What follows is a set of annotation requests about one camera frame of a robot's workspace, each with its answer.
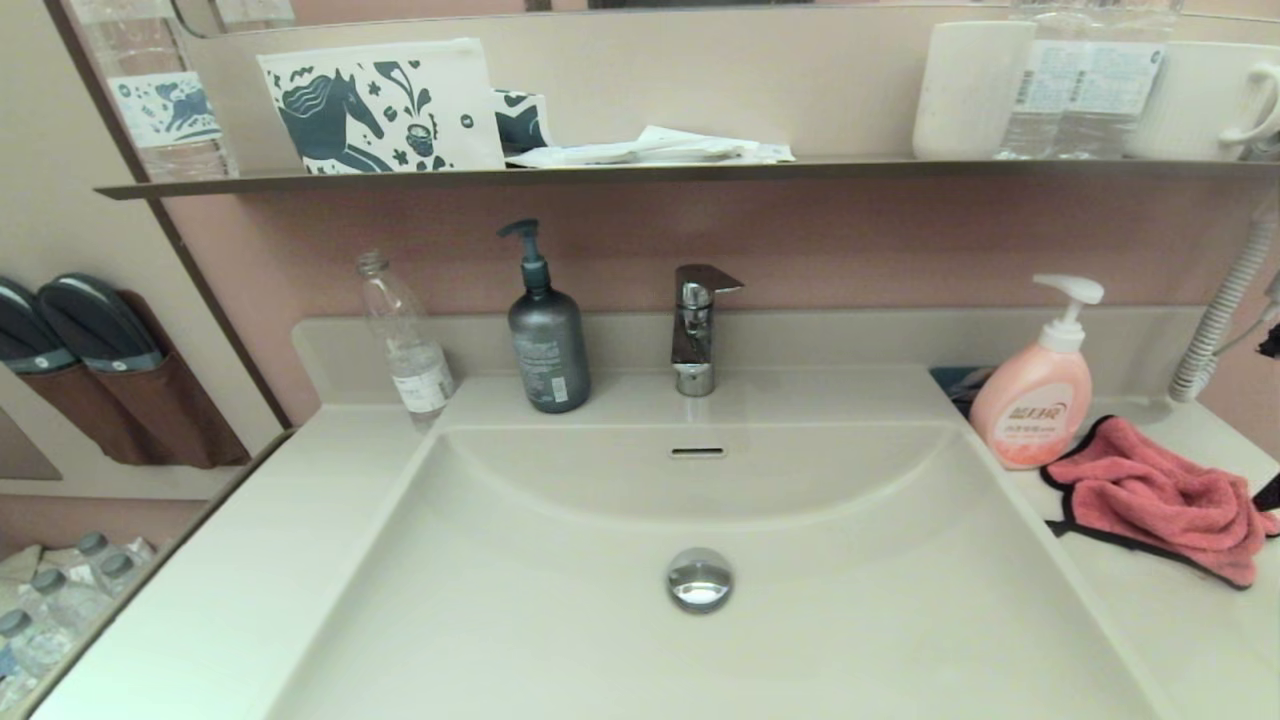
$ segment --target coiled cord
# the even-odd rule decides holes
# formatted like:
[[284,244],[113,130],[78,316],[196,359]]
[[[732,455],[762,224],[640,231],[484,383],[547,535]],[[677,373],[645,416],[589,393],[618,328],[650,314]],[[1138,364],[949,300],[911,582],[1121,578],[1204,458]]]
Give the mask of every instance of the coiled cord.
[[[1277,191],[1280,191],[1280,184],[1277,184]],[[1231,265],[1231,270],[1217,290],[1217,295],[1213,296],[1213,301],[1204,310],[1199,327],[1196,328],[1196,337],[1192,338],[1190,347],[1187,348],[1181,363],[1178,364],[1174,382],[1169,386],[1169,397],[1175,402],[1194,401],[1213,377],[1222,336],[1231,328],[1231,318],[1239,309],[1240,301],[1244,300],[1245,291],[1266,263],[1271,250],[1271,240],[1277,228],[1280,228],[1280,193],[1268,193],[1262,206],[1253,214],[1248,243]],[[1280,284],[1272,281],[1271,287],[1280,287]],[[1280,299],[1272,299],[1272,306],[1277,300]]]

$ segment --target chrome faucet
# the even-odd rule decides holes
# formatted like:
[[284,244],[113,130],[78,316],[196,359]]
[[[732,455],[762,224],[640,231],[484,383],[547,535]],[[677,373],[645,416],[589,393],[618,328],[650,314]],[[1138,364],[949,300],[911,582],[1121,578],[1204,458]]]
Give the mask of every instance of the chrome faucet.
[[716,389],[716,295],[742,290],[742,283],[712,265],[676,268],[676,328],[671,336],[671,365],[676,389],[704,397]]

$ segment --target white mug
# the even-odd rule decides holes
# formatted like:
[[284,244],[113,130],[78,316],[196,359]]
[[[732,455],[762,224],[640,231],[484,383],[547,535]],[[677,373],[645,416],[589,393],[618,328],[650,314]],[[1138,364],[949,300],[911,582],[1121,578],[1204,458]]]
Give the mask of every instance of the white mug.
[[989,160],[1000,151],[1034,37],[1036,23],[1015,20],[934,26],[915,111],[916,158]]
[[1151,160],[1239,160],[1280,132],[1280,46],[1170,42],[1125,152]]

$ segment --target mug handle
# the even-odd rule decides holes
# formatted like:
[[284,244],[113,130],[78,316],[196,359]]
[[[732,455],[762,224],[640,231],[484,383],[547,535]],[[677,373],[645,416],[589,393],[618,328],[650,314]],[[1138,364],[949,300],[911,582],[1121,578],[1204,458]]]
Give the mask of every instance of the mug handle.
[[1270,65],[1267,63],[1258,63],[1253,65],[1249,70],[1249,79],[1254,82],[1263,82],[1271,79],[1271,83],[1276,88],[1276,102],[1271,106],[1271,114],[1267,119],[1262,120],[1262,124],[1253,128],[1252,131],[1229,129],[1222,135],[1217,136],[1219,140],[1226,145],[1244,145],[1245,142],[1254,142],[1271,137],[1272,135],[1280,133],[1280,65]]

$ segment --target sink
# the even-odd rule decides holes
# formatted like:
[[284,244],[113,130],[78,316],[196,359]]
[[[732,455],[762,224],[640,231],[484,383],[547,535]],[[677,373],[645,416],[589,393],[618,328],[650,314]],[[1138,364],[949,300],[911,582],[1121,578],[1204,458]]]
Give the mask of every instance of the sink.
[[[923,369],[598,383],[538,415],[466,383],[275,719],[1164,717]],[[690,615],[668,564],[733,568]]]

